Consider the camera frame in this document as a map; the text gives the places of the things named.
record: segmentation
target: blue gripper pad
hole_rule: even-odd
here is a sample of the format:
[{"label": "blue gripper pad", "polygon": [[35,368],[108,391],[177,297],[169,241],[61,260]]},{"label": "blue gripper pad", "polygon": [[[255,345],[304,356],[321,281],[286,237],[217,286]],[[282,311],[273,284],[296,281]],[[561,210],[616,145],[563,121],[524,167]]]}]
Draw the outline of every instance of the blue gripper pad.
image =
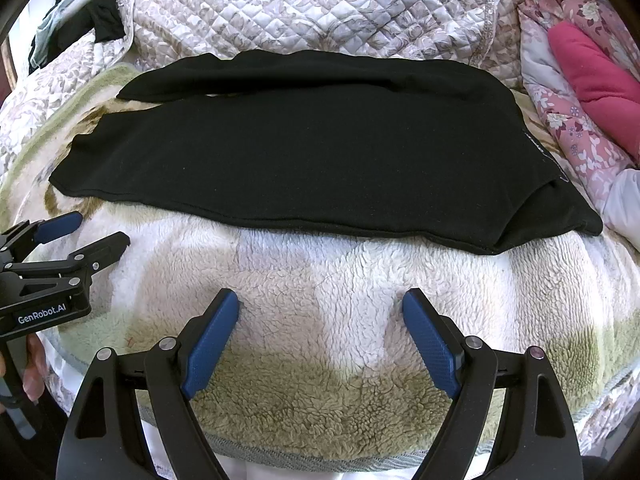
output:
[{"label": "blue gripper pad", "polygon": [[[198,391],[207,387],[226,342],[238,321],[238,296],[228,289],[223,289],[221,294],[223,294],[222,301],[187,359],[182,392],[188,400],[193,399]],[[218,296],[209,308],[214,308],[216,301],[219,301]]]},{"label": "blue gripper pad", "polygon": [[460,392],[457,374],[462,368],[462,346],[419,288],[402,298],[402,315],[433,384],[454,399]]},{"label": "blue gripper pad", "polygon": [[33,240],[37,244],[48,244],[53,240],[71,234],[80,227],[81,223],[82,214],[78,211],[56,216],[38,225],[33,234]]}]

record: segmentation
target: fuzzy blanket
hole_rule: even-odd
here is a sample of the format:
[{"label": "fuzzy blanket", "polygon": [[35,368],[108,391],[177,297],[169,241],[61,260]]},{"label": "fuzzy blanket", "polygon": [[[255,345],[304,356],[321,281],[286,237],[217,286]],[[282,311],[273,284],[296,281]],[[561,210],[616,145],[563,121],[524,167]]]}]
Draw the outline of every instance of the fuzzy blanket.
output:
[{"label": "fuzzy blanket", "polygon": [[[82,227],[42,246],[34,254],[42,259],[117,230],[131,238],[120,263],[96,275],[92,314],[46,333],[81,372],[102,346],[148,349],[222,286],[238,293],[238,325],[210,387],[192,402],[216,452],[300,470],[417,465],[449,403],[402,322],[400,299],[412,286],[495,349],[545,348],[576,419],[638,356],[639,255],[608,230],[475,256],[421,238],[242,229],[60,195],[47,178],[74,135],[90,134],[106,112],[151,106],[113,99],[135,75],[123,65],[107,70],[44,124],[0,189],[0,228],[80,210]],[[577,183],[553,139],[541,140]],[[496,402],[481,450],[498,416]]]}]

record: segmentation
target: textured blue pad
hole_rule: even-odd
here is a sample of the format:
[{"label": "textured blue pad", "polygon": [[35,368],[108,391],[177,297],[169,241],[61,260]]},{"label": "textured blue pad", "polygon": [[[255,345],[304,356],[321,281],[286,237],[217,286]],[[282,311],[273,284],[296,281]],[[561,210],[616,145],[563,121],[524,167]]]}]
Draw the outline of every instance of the textured blue pad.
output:
[{"label": "textured blue pad", "polygon": [[82,214],[78,211],[57,216],[40,224],[33,234],[33,240],[37,244],[47,244],[71,234],[81,223]]},{"label": "textured blue pad", "polygon": [[402,315],[433,384],[451,399],[455,398],[460,391],[460,383],[456,379],[455,358],[420,301],[410,291],[402,298]]},{"label": "textured blue pad", "polygon": [[213,370],[225,349],[225,345],[238,320],[238,296],[231,291],[211,318],[209,325],[193,347],[187,364],[187,375],[182,392],[189,400],[207,387]]}]

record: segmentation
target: black pants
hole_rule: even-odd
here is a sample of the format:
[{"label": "black pants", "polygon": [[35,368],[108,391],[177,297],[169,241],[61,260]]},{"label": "black pants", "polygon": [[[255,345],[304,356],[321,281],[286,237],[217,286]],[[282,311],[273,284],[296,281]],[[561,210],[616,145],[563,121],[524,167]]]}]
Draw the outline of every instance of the black pants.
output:
[{"label": "black pants", "polygon": [[45,390],[38,402],[42,429],[24,440],[6,413],[0,415],[0,480],[54,480],[66,414]]}]

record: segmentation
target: bed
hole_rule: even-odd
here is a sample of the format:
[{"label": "bed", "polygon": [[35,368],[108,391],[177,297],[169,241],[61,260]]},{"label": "bed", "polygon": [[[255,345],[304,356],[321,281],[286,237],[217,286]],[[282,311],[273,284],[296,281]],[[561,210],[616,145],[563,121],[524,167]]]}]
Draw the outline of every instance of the bed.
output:
[{"label": "bed", "polygon": [[[547,348],[564,381],[582,452],[597,447],[640,398],[640,346],[634,335],[640,255],[613,232],[593,240],[563,235],[487,260],[418,240],[396,244],[252,233],[150,208],[78,202],[47,186],[68,136],[89,133],[103,113],[121,111],[113,98],[140,71],[203,52],[228,59],[262,48],[283,54],[315,49],[453,59],[484,68],[513,89],[529,131],[581,189],[523,93],[517,11],[522,2],[119,0],[126,29],[122,40],[95,44],[90,32],[49,66],[21,79],[0,110],[0,200],[5,204],[0,226],[78,208],[88,218],[78,237],[52,244],[39,257],[61,257],[72,250],[70,243],[80,246],[117,228],[143,248],[141,258],[126,260],[95,284],[91,320],[42,335],[52,370],[48,385],[60,405],[70,409],[98,348],[146,348],[159,336],[177,332],[223,282],[233,283],[250,316],[240,324],[216,385],[195,401],[212,448],[230,457],[222,458],[230,478],[411,478],[447,403],[421,371],[406,332],[389,327],[399,315],[399,291],[410,283],[429,291],[439,310],[493,348]],[[155,242],[158,238],[165,243]],[[283,268],[279,262],[286,262],[289,282],[276,275]],[[411,271],[395,272],[395,262]],[[367,269],[369,277],[356,280],[353,269],[358,268]],[[193,280],[193,269],[201,276],[196,298],[175,286],[160,295],[150,290],[158,276]],[[477,276],[471,286],[456,278],[461,270]],[[558,294],[539,293],[541,285]],[[138,291],[135,298],[131,290]],[[184,308],[171,311],[167,298]],[[158,309],[149,307],[153,304]],[[562,314],[577,320],[562,326]],[[351,316],[374,321],[353,326]],[[333,340],[348,356],[341,360],[339,352],[298,336],[331,330],[345,331],[347,339],[356,336],[360,346]],[[292,358],[295,351],[303,358]],[[580,373],[572,373],[572,367]],[[234,370],[258,385],[234,386]],[[269,375],[277,380],[270,382]],[[283,397],[291,381],[297,381],[301,394]],[[256,395],[238,397],[251,387]],[[314,388],[329,394],[314,396]],[[260,397],[268,400],[262,404]],[[171,478],[145,399],[140,402],[156,466]],[[490,417],[494,426],[489,424],[469,478],[488,459],[498,405],[499,399]],[[414,416],[423,422],[414,423]],[[287,431],[293,427],[302,431]],[[352,434],[358,435],[354,442]]]}]

